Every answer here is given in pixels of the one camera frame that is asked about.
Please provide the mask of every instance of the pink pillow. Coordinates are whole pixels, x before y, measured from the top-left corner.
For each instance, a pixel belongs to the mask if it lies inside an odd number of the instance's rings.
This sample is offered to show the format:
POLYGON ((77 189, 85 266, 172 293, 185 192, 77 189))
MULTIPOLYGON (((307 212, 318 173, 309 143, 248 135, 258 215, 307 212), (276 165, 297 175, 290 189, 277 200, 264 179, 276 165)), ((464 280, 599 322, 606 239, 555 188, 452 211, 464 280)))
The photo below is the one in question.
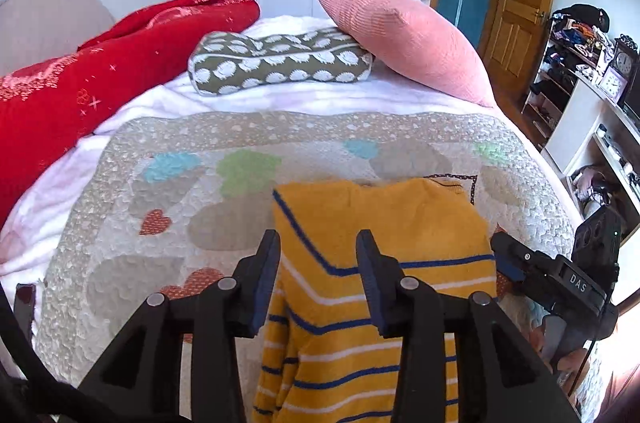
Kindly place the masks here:
POLYGON ((495 107, 476 50, 455 26, 417 0, 319 0, 340 29, 415 82, 495 107))

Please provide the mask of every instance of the clock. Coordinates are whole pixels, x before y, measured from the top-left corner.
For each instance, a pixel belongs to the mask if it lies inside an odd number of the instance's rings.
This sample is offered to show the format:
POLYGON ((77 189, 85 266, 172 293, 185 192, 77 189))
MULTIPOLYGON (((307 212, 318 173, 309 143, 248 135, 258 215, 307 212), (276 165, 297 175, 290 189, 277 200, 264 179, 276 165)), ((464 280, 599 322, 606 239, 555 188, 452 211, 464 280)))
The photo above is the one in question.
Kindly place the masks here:
POLYGON ((626 83, 626 78, 614 69, 612 62, 604 72, 604 76, 602 80, 600 80, 598 87, 613 103, 618 103, 622 93, 625 92, 626 83))
POLYGON ((629 37, 622 37, 616 39, 616 52, 613 54, 613 59, 610 65, 624 76, 625 80, 631 78, 631 73, 634 68, 634 64, 638 60, 638 53, 633 48, 636 44, 629 37))

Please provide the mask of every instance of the silver rivet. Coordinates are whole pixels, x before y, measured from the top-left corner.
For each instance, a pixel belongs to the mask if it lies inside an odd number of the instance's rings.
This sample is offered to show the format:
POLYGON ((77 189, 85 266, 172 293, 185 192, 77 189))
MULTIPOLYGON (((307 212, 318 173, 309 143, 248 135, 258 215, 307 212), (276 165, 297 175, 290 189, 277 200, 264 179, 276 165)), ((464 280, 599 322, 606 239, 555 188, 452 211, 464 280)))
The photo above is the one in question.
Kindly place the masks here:
POLYGON ((471 300, 481 306, 487 306, 491 303, 491 297, 484 291, 476 291, 471 295, 471 300))
POLYGON ((229 291, 235 288, 237 285, 238 282, 233 277, 221 278, 218 281, 218 289, 222 289, 222 291, 229 291))
POLYGON ((151 293, 146 298, 146 303, 153 308, 158 307, 162 302, 164 302, 164 295, 162 293, 151 293))
POLYGON ((402 286, 402 289, 413 290, 413 289, 418 289, 418 285, 420 285, 420 282, 418 282, 417 278, 404 277, 400 281, 400 285, 402 286))

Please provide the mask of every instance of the mattress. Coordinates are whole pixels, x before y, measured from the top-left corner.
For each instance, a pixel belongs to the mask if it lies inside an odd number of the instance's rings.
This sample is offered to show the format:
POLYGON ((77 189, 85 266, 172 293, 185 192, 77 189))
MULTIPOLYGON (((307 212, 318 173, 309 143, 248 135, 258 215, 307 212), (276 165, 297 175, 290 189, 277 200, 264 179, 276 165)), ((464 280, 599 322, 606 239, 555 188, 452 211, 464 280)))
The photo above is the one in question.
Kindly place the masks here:
MULTIPOLYGON (((245 34, 252 37, 276 33, 302 34, 332 25, 331 21, 321 19, 280 17, 261 20, 245 34)), ((18 283, 36 283, 38 295, 42 295, 47 267, 56 253, 72 207, 92 179, 112 136, 125 123, 143 117, 173 119, 204 112, 269 111, 317 116, 356 112, 492 116, 522 142, 524 150, 538 165, 558 198, 572 228, 577 228, 580 223, 580 216, 554 171, 500 110, 483 108, 411 82, 380 62, 376 62, 367 82, 354 85, 286 83, 247 89, 214 99, 200 96, 187 74, 182 74, 172 82, 153 88, 123 106, 98 127, 95 135, 81 139, 74 150, 48 168, 16 204, 0 233, 0 255, 4 260, 0 264, 0 280, 10 301, 13 301, 18 283)), ((41 304, 38 296, 36 331, 41 304)))

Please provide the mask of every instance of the yellow sweater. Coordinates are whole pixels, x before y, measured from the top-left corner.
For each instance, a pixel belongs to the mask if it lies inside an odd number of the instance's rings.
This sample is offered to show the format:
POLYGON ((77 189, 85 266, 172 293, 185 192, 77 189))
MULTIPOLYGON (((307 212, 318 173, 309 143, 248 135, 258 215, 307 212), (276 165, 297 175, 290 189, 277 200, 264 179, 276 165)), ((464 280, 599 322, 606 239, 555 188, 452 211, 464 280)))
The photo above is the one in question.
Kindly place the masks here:
MULTIPOLYGON (((485 221, 452 181, 287 184, 273 195, 282 253, 254 421, 388 422, 401 340, 382 339, 370 323, 356 236, 371 229, 381 253, 439 292, 468 297, 486 291, 495 297, 485 221)), ((452 335, 445 343, 447 422, 454 422, 458 385, 452 335)))

